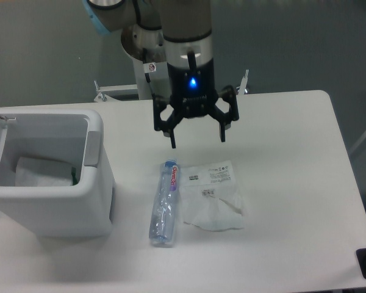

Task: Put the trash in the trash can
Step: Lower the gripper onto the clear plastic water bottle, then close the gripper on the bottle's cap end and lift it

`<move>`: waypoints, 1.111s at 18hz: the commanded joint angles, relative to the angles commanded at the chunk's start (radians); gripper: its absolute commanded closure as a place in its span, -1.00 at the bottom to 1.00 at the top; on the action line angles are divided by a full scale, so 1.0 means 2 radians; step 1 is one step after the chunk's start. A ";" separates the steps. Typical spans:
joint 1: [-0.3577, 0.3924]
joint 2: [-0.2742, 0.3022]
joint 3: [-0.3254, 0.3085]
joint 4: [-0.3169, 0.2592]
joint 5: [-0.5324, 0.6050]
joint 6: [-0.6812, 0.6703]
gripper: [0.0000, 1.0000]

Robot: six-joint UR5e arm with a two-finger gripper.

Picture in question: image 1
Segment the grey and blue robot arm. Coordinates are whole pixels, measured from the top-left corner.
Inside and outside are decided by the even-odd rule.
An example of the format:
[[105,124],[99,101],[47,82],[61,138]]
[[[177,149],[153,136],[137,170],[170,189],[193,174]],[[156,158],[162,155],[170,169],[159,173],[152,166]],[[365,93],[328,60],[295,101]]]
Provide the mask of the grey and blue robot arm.
[[220,140],[239,119],[235,88],[215,88],[210,1],[84,1],[96,30],[121,30],[124,50],[142,65],[139,96],[152,99],[154,129],[176,146],[174,129],[210,115]]

